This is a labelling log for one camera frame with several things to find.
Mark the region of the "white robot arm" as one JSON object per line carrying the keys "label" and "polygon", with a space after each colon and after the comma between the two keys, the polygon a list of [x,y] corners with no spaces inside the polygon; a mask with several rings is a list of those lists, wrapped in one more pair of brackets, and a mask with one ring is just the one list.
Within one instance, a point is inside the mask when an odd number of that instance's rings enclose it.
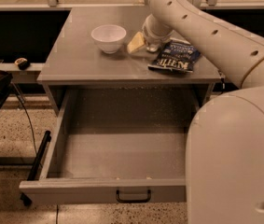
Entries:
{"label": "white robot arm", "polygon": [[154,50],[177,32],[237,88],[191,121],[188,224],[264,224],[264,37],[201,11],[200,3],[148,0],[142,41]]}

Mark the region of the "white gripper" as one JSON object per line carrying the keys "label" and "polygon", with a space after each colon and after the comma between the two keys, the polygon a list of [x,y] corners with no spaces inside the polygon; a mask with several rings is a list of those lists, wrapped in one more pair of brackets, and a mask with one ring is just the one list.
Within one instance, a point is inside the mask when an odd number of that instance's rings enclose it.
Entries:
{"label": "white gripper", "polygon": [[169,40],[172,32],[172,28],[162,24],[150,14],[142,26],[142,32],[137,32],[128,44],[127,51],[130,54],[135,53],[144,45],[148,48],[159,48]]}

